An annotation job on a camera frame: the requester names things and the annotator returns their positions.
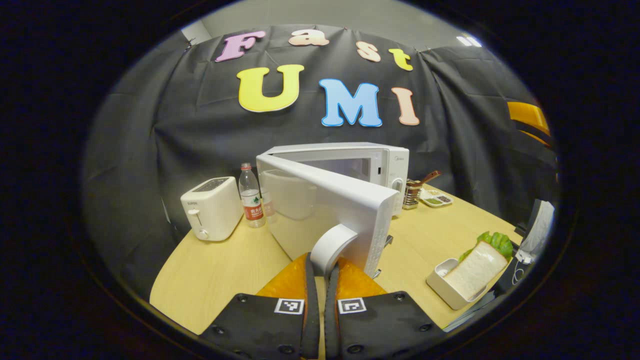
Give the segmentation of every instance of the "white device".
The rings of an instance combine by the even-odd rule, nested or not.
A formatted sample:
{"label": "white device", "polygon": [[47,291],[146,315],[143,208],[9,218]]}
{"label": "white device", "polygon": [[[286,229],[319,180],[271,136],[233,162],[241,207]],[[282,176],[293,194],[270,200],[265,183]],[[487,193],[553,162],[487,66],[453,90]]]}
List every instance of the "white device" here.
{"label": "white device", "polygon": [[549,201],[539,199],[534,201],[527,224],[527,234],[515,255],[521,263],[529,264],[535,261],[544,250],[553,226],[554,211],[555,208]]}
{"label": "white device", "polygon": [[233,176],[206,180],[181,196],[180,201],[200,240],[226,240],[244,213]]}
{"label": "white device", "polygon": [[268,154],[256,160],[269,231],[291,259],[311,252],[316,275],[326,275],[344,256],[374,276],[397,191]]}
{"label": "white device", "polygon": [[400,196],[394,203],[393,215],[400,214],[402,210],[409,168],[408,149],[370,142],[336,142],[276,146],[264,154],[396,190]]}

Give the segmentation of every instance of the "letter m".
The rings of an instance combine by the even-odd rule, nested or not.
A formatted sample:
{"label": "letter m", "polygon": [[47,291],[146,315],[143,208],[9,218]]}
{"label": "letter m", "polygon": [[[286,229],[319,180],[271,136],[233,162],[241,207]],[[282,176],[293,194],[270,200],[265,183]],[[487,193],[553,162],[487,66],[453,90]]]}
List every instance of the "letter m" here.
{"label": "letter m", "polygon": [[378,87],[373,84],[362,83],[358,86],[355,96],[338,79],[322,79],[320,86],[326,92],[326,116],[322,119],[324,126],[341,126],[344,119],[339,114],[339,108],[347,117],[349,125],[356,122],[356,117],[362,109],[358,122],[362,126],[381,126],[382,120],[378,116],[376,94]]}

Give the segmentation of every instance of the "table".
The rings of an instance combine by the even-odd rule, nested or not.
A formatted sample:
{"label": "table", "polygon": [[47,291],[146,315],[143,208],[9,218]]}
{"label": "table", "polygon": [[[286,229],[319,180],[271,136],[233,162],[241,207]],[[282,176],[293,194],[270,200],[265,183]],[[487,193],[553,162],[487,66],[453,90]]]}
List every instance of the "table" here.
{"label": "table", "polygon": [[[438,190],[428,184],[423,188]],[[507,234],[518,245],[522,241],[513,225],[443,193],[454,199],[453,204],[430,208],[421,202],[417,208],[402,210],[392,219],[389,234],[394,241],[382,252],[378,263],[382,272],[375,279],[387,292],[408,292],[441,328],[457,319],[473,303],[459,310],[451,309],[426,284],[426,277],[434,267],[471,249],[477,236],[485,231]],[[200,334],[236,293],[257,293],[290,262],[267,225],[251,228],[244,217],[229,239],[222,242],[201,241],[190,231],[158,273],[150,303],[181,326]],[[489,283],[485,292],[500,275],[502,272]],[[326,293],[323,278],[316,277],[316,284],[322,320]],[[322,331],[320,344],[322,359]]]}

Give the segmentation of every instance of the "white tray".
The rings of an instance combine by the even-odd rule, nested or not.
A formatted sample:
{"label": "white tray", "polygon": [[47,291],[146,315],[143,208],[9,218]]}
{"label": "white tray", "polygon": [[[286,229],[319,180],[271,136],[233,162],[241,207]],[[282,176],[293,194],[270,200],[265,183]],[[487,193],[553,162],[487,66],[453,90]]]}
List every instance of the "white tray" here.
{"label": "white tray", "polygon": [[471,299],[465,299],[458,293],[457,290],[451,287],[448,282],[445,281],[444,276],[447,275],[454,267],[458,265],[457,259],[446,259],[435,267],[433,272],[427,277],[427,284],[438,293],[438,295],[451,307],[451,309],[458,310],[465,307],[467,304],[471,304],[476,301],[477,298],[486,290],[486,285],[477,292]]}
{"label": "white tray", "polygon": [[[448,199],[449,201],[448,202],[443,201],[442,199],[439,199],[439,197],[443,197],[445,199]],[[442,192],[439,192],[438,190],[421,189],[420,193],[418,194],[418,198],[420,200],[422,200],[422,202],[424,202],[428,206],[431,206],[432,208],[439,208],[441,206],[446,206],[446,205],[453,204],[453,199],[450,196],[447,196],[447,195],[443,194]],[[429,199],[436,199],[440,203],[439,204],[433,204],[433,203],[429,202]]]}

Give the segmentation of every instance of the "microwave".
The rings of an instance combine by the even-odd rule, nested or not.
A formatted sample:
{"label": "microwave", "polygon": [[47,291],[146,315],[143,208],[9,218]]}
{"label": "microwave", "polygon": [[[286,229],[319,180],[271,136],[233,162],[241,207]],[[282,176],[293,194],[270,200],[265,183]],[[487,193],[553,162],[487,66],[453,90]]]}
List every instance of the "microwave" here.
{"label": "microwave", "polygon": [[276,146],[264,154],[396,190],[392,214],[402,210],[409,168],[409,150],[404,147],[370,142],[308,143]]}
{"label": "microwave", "polygon": [[374,277],[396,191],[274,155],[256,164],[267,227],[292,260],[310,252],[322,276],[342,256]]}

